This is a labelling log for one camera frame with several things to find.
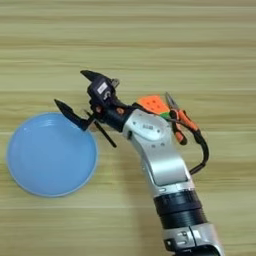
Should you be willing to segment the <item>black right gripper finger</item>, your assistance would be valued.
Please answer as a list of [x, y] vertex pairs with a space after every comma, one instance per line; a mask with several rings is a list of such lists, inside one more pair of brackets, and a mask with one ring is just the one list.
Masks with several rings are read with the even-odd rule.
[[101, 73], [97, 73], [91, 70], [81, 70], [80, 73], [90, 82], [94, 82], [96, 79], [103, 77]]
[[79, 127], [81, 130], [85, 131], [88, 126], [88, 120], [87, 119], [83, 119], [81, 117], [79, 117], [74, 111], [73, 109], [68, 106], [66, 103], [55, 99], [54, 100], [55, 104], [57, 105], [57, 107], [59, 108], [60, 112], [69, 120], [71, 121], [73, 124], [75, 124], [77, 127]]

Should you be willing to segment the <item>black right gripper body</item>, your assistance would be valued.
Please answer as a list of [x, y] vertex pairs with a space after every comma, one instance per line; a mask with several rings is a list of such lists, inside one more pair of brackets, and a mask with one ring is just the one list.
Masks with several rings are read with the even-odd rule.
[[87, 93], [90, 97], [89, 104], [93, 112], [89, 117], [89, 125], [97, 120], [106, 123], [118, 132], [123, 131], [124, 124], [134, 111], [132, 106], [122, 103], [116, 95], [118, 79], [99, 78], [90, 82]]

